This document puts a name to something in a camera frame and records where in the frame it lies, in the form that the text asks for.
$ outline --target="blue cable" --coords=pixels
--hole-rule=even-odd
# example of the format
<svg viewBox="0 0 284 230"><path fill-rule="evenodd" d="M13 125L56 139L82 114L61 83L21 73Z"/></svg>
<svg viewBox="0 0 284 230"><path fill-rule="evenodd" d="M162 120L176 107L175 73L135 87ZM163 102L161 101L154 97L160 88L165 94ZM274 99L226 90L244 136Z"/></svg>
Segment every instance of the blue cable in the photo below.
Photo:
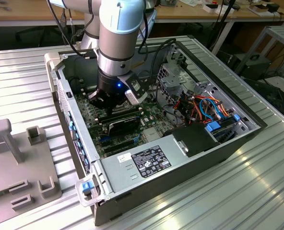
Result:
<svg viewBox="0 0 284 230"><path fill-rule="evenodd" d="M215 104L212 100L210 100L210 99L208 99L208 98L202 99L202 100L200 101L200 110L201 110L201 113L202 113L202 114L204 114L206 117L209 117L209 118L213 121L213 118L210 117L210 116L208 116L208 115L203 111L203 109L202 109L202 104L201 104L201 103L202 103L202 101L204 101L204 100L207 100L207 101L209 101L211 104L213 104L213 106L214 106L216 112L218 113L218 115L219 115L220 117L225 117L224 114L223 114L220 110L218 110L218 107L216 106L216 104Z"/></svg>
<svg viewBox="0 0 284 230"><path fill-rule="evenodd" d="M207 115L207 114L204 112L204 110L203 110L203 108L202 108L202 106L201 106L201 102L202 102L202 101L203 101L203 100L200 101L200 110L201 110L201 113L202 113L204 116L210 118L211 121L213 121L213 118L212 118L211 116Z"/></svg>

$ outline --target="desk leg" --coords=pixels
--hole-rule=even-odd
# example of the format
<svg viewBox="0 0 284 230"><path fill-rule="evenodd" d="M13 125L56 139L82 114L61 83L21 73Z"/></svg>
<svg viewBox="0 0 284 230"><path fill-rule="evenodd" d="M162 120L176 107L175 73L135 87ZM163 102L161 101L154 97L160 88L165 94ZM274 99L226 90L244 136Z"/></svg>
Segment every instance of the desk leg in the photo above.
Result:
<svg viewBox="0 0 284 230"><path fill-rule="evenodd" d="M225 25L225 27L224 27L224 29L223 29L223 31L222 31L220 37L218 38L218 40L217 40L217 42L215 43L214 48L213 48L213 50L212 50L212 53L213 53L214 55L217 55L217 53L219 52L219 50L220 50L220 48L221 48L223 42L225 41L225 39L226 39L226 37L227 37L229 31L230 31L231 28L233 27L233 25L234 25L234 21L233 21L233 20L231 20L230 22L228 22L228 23Z"/></svg>
<svg viewBox="0 0 284 230"><path fill-rule="evenodd" d="M262 50L262 52L261 52L261 55L262 56L266 56L266 54L268 54L268 52L269 52L269 50L270 50L270 48L274 45L274 43L275 43L275 39L274 38L272 38L269 42L268 42L268 44L266 45L266 47Z"/></svg>

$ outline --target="blue latch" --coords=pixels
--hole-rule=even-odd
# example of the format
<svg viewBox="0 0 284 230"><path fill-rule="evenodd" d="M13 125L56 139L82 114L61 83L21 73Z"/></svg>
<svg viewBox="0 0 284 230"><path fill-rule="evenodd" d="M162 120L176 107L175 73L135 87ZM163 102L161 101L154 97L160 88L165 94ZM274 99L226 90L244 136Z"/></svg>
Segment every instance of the blue latch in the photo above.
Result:
<svg viewBox="0 0 284 230"><path fill-rule="evenodd" d="M82 184L82 187L83 187L83 193L87 193L87 192L90 192L93 188L95 188L95 185L93 181L88 181L88 182L84 182Z"/></svg>
<svg viewBox="0 0 284 230"><path fill-rule="evenodd" d="M221 128L218 122L213 121L207 124L206 128L208 129L209 132L212 132L218 128Z"/></svg>
<svg viewBox="0 0 284 230"><path fill-rule="evenodd" d="M238 114L235 114L235 115L234 115L234 119L235 119L236 121L240 120L239 115L238 115Z"/></svg>

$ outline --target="white box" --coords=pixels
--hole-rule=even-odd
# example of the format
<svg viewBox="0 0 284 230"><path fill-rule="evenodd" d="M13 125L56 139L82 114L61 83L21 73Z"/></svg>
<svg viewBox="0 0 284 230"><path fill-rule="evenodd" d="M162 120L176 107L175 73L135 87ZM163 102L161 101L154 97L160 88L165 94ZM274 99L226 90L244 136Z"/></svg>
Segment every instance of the white box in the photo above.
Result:
<svg viewBox="0 0 284 230"><path fill-rule="evenodd" d="M220 15L225 14L227 8L228 8L228 6L223 5L222 11L221 11L221 14L220 14ZM216 12L217 14L219 14L219 13L220 13L220 10L221 10L221 5L218 6L218 8L215 10L215 12ZM232 14L234 11L235 11L235 10L234 10L233 8L231 8L231 9L230 9L230 12L229 12L228 14Z"/></svg>
<svg viewBox="0 0 284 230"><path fill-rule="evenodd" d="M207 11L208 13L214 13L217 10L217 8L212 9L212 8L208 7L207 5L204 5L203 10Z"/></svg>

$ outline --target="motherboard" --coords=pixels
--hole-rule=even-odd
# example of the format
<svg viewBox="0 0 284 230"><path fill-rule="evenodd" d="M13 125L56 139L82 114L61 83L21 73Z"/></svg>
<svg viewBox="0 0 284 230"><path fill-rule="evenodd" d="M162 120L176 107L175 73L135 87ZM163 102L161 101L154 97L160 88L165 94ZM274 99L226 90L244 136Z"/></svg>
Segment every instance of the motherboard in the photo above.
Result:
<svg viewBox="0 0 284 230"><path fill-rule="evenodd" d="M82 95L75 96L96 150L101 158L109 157L138 145L159 139L173 125L155 99L149 95L139 106L124 102L112 115L91 105ZM109 135L111 126L120 120L136 119L139 123L131 130Z"/></svg>

